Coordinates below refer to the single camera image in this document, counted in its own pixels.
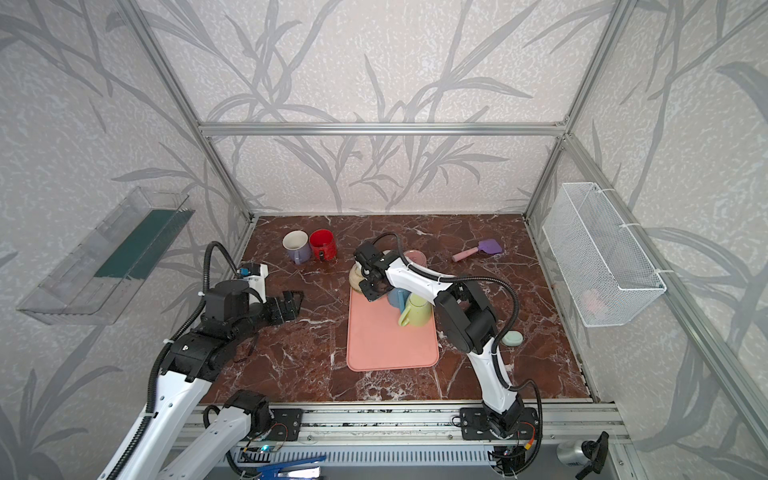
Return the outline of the lavender purple mug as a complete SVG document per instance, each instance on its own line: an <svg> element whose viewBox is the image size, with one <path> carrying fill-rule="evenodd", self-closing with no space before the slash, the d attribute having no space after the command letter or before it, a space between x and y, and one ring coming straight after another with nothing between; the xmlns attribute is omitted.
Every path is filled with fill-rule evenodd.
<svg viewBox="0 0 768 480"><path fill-rule="evenodd" d="M289 259L296 265L308 262L313 256L309 235L302 230L294 230L286 234L282 245Z"/></svg>

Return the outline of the red mug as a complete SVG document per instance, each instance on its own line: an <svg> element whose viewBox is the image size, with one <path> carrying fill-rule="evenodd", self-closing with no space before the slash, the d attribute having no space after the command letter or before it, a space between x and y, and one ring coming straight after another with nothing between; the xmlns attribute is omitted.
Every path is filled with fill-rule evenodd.
<svg viewBox="0 0 768 480"><path fill-rule="evenodd" d="M315 259L330 261L337 256L337 245L333 233L328 229L318 229L309 236L309 244Z"/></svg>

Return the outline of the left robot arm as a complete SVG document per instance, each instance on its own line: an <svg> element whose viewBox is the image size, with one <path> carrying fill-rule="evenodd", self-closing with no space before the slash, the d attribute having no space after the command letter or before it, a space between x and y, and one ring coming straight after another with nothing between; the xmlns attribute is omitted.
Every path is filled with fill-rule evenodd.
<svg viewBox="0 0 768 480"><path fill-rule="evenodd" d="M203 479L242 440L269 434L277 422L268 399L239 390L174 460L167 458L187 418L239 346L261 329L298 318L304 294L263 295L257 276L226 280L203 292L197 327L165 340L155 360L144 410L105 467L104 479Z"/></svg>

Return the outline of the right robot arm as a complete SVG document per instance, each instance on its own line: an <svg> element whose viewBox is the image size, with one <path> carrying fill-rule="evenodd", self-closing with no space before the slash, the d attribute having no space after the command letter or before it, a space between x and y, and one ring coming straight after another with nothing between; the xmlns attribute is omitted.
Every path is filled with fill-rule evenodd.
<svg viewBox="0 0 768 480"><path fill-rule="evenodd" d="M359 286L368 300L400 288L435 307L440 329L470 360L481 387L488 428L499 439L509 438L525 405L499 352L506 331L498 328L497 312L480 284L509 286L491 277L442 274L419 266L399 250L384 252L373 241L358 246L354 258L363 276Z"/></svg>

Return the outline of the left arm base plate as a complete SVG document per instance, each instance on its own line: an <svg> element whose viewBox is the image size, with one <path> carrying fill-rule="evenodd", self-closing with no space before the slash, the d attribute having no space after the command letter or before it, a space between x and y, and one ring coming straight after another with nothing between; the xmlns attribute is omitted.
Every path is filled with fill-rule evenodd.
<svg viewBox="0 0 768 480"><path fill-rule="evenodd" d="M300 408L261 409L251 415L245 439L293 442L298 440L304 411Z"/></svg>

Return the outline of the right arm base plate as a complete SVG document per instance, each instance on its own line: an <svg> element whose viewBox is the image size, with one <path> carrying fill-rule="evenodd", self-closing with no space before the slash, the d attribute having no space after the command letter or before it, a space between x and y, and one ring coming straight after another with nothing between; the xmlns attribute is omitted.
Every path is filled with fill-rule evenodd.
<svg viewBox="0 0 768 480"><path fill-rule="evenodd" d="M512 430L499 436L491 429L487 414L482 407L465 407L451 419L451 424L461 430L463 440L511 440L512 442L527 442L535 436L534 428L539 425L535 408L526 407Z"/></svg>

